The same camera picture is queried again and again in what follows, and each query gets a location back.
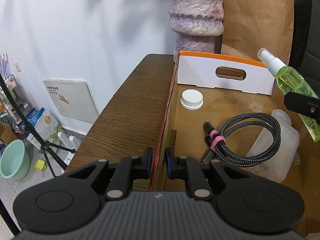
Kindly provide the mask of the black tripod stand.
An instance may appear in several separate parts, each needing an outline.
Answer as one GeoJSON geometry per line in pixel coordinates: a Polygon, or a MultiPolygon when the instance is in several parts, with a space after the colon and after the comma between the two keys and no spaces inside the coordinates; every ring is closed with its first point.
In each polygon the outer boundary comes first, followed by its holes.
{"type": "Polygon", "coordinates": [[[53,171],[52,165],[49,161],[49,156],[51,156],[57,164],[62,168],[63,171],[66,170],[67,164],[62,161],[62,159],[54,152],[54,148],[65,150],[71,153],[75,153],[74,148],[67,148],[60,145],[60,139],[58,133],[61,132],[65,134],[62,126],[54,118],[51,118],[51,124],[56,124],[50,130],[50,135],[45,137],[40,134],[35,126],[33,120],[33,109],[29,105],[29,101],[23,96],[22,92],[16,93],[15,88],[18,85],[13,75],[10,75],[7,79],[1,78],[1,97],[9,102],[9,114],[13,115],[13,119],[17,124],[23,124],[18,126],[22,133],[31,139],[31,143],[38,148],[39,152],[44,156],[46,164],[49,167],[52,175],[55,177],[56,174],[53,171]]]}

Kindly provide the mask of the brown paper bag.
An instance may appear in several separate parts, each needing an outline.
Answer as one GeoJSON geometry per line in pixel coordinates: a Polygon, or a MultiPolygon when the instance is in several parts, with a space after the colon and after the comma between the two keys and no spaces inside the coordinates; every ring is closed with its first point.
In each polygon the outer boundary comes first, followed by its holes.
{"type": "Polygon", "coordinates": [[[257,60],[266,48],[284,63],[290,59],[294,0],[224,0],[221,53],[257,60]]]}

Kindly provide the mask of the wall socket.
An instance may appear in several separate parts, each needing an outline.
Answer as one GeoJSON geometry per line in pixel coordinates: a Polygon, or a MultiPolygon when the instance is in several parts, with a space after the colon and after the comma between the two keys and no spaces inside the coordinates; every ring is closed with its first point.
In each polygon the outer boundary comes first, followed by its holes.
{"type": "Polygon", "coordinates": [[[19,64],[18,62],[15,62],[14,65],[15,65],[15,68],[16,68],[16,70],[17,70],[18,72],[21,72],[21,71],[22,71],[22,69],[21,69],[21,67],[20,67],[20,64],[19,64]]]}

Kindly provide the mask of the white wall panel board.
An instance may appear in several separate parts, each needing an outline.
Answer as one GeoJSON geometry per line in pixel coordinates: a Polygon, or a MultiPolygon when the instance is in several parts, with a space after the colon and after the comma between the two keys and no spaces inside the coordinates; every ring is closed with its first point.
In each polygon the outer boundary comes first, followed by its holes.
{"type": "Polygon", "coordinates": [[[44,79],[43,83],[61,116],[89,124],[98,118],[86,81],[44,79]]]}

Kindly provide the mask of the metal storage rack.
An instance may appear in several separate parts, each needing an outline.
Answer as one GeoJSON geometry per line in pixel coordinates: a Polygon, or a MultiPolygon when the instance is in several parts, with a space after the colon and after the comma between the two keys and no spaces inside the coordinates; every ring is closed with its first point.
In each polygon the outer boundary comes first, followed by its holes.
{"type": "MultiPolygon", "coordinates": [[[[8,76],[4,82],[7,85],[7,88],[15,101],[16,105],[19,107],[20,111],[27,116],[29,111],[31,110],[31,106],[28,100],[25,97],[25,94],[22,92],[16,78],[13,75],[8,76]]],[[[20,116],[15,111],[14,107],[12,106],[11,102],[9,101],[8,97],[4,93],[3,89],[1,88],[1,100],[4,103],[4,109],[9,116],[9,120],[11,121],[13,128],[16,129],[18,132],[23,132],[24,135],[27,137],[27,132],[24,128],[24,123],[20,116]]]]}

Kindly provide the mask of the green spray bottle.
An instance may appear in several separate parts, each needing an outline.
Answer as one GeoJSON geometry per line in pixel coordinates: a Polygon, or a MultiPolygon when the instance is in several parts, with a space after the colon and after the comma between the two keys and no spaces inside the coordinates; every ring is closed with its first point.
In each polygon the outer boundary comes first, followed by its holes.
{"type": "MultiPolygon", "coordinates": [[[[266,48],[261,48],[257,54],[258,58],[263,62],[269,72],[273,75],[276,80],[278,88],[283,94],[288,92],[296,92],[299,94],[319,98],[307,81],[290,66],[287,66],[281,59],[275,57],[266,48]]],[[[306,129],[311,135],[313,141],[319,141],[319,124],[307,116],[298,114],[304,123],[306,129]]]]}

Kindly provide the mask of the yellow small object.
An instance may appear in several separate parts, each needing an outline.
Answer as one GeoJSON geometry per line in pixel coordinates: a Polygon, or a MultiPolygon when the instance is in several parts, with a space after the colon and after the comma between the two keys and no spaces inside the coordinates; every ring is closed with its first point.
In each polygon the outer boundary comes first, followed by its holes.
{"type": "Polygon", "coordinates": [[[34,168],[38,171],[44,171],[47,168],[46,162],[42,159],[38,159],[34,165],[34,168]]]}

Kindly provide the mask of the blue white package bag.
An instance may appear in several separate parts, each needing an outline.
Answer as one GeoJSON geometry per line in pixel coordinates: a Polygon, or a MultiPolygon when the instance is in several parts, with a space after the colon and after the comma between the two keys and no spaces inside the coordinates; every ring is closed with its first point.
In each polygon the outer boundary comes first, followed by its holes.
{"type": "Polygon", "coordinates": [[[29,121],[43,140],[60,144],[58,133],[65,133],[61,124],[47,109],[41,108],[29,121]]]}

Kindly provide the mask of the purple textured vase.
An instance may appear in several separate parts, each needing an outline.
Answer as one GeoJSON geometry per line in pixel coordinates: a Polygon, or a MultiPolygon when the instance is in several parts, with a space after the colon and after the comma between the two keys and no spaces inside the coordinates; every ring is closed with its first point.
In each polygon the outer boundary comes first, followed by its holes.
{"type": "Polygon", "coordinates": [[[176,33],[173,61],[180,51],[213,53],[224,31],[223,0],[170,0],[170,29],[176,33]]]}

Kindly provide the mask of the white screw lid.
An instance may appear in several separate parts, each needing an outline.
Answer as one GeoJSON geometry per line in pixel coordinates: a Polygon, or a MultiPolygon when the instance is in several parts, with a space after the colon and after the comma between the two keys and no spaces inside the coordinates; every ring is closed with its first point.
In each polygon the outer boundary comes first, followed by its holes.
{"type": "Polygon", "coordinates": [[[198,90],[186,89],[181,94],[180,103],[187,110],[198,110],[203,106],[203,95],[198,90]]]}

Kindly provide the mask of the white slippers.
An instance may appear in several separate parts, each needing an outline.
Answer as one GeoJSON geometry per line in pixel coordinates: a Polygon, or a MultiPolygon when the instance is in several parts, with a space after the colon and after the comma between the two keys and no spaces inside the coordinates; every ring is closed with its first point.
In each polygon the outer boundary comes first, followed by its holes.
{"type": "Polygon", "coordinates": [[[75,155],[75,152],[80,147],[80,141],[75,136],[70,135],[69,137],[67,137],[62,132],[59,132],[57,135],[59,139],[62,141],[62,143],[64,144],[65,148],[68,148],[73,151],[73,152],[69,152],[67,154],[67,157],[65,158],[65,163],[69,165],[75,155]]]}

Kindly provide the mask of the cardboard tray box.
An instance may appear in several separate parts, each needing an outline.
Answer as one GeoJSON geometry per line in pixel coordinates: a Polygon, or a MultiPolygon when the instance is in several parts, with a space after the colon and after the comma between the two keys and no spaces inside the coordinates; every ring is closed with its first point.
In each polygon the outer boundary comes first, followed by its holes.
{"type": "MultiPolygon", "coordinates": [[[[150,189],[180,191],[184,183],[165,175],[164,150],[172,145],[176,155],[201,159],[207,150],[203,123],[216,129],[232,117],[244,113],[284,111],[284,95],[267,67],[258,61],[239,57],[182,51],[176,61],[155,153],[150,189]],[[203,95],[203,106],[185,109],[181,94],[195,89],[203,95]]],[[[294,161],[283,184],[297,191],[305,203],[298,232],[319,232],[319,143],[314,142],[299,115],[288,112],[300,135],[299,161],[294,161]]]]}

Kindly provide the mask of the black paper bag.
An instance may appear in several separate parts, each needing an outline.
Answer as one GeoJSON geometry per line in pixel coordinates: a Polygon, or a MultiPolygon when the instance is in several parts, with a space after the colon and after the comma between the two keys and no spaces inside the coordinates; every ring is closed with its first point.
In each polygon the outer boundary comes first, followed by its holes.
{"type": "Polygon", "coordinates": [[[294,0],[289,65],[319,94],[319,0],[294,0]]]}

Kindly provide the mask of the mint green basin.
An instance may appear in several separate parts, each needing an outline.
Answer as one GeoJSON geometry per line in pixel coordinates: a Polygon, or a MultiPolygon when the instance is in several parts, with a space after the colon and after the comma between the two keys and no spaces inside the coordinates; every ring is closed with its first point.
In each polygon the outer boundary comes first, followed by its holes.
{"type": "Polygon", "coordinates": [[[22,140],[12,141],[1,156],[1,175],[5,179],[21,180],[30,168],[30,157],[22,140]]]}

